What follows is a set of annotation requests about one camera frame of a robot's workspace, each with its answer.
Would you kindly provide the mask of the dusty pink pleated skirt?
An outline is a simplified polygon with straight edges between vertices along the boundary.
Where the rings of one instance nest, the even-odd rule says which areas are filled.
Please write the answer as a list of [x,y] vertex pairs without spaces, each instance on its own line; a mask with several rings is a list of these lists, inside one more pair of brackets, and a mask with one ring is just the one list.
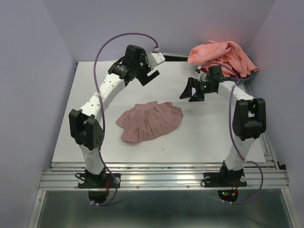
[[123,128],[121,139],[127,143],[141,143],[164,136],[182,122],[181,108],[171,102],[136,104],[131,110],[125,111],[116,124]]

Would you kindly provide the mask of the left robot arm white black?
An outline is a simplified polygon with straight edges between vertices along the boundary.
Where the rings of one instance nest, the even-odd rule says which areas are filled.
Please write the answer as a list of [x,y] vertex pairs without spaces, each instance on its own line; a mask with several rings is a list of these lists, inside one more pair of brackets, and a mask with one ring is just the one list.
[[79,145],[85,159],[85,171],[75,174],[81,189],[117,187],[119,174],[110,183],[110,174],[100,158],[100,149],[105,136],[105,110],[114,98],[137,79],[142,86],[147,85],[159,71],[155,67],[165,58],[158,47],[147,54],[139,46],[128,45],[123,57],[108,69],[101,85],[79,110],[72,109],[68,115],[71,137]]

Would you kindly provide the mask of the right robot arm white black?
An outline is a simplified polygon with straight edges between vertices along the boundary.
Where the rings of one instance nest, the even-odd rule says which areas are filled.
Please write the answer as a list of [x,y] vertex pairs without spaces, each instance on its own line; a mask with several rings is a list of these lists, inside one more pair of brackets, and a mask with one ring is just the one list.
[[244,164],[251,146],[266,131],[266,102],[254,98],[223,76],[220,65],[208,68],[207,79],[190,77],[180,99],[204,101],[206,94],[226,98],[232,146],[219,172],[206,172],[201,182],[207,188],[245,187]]

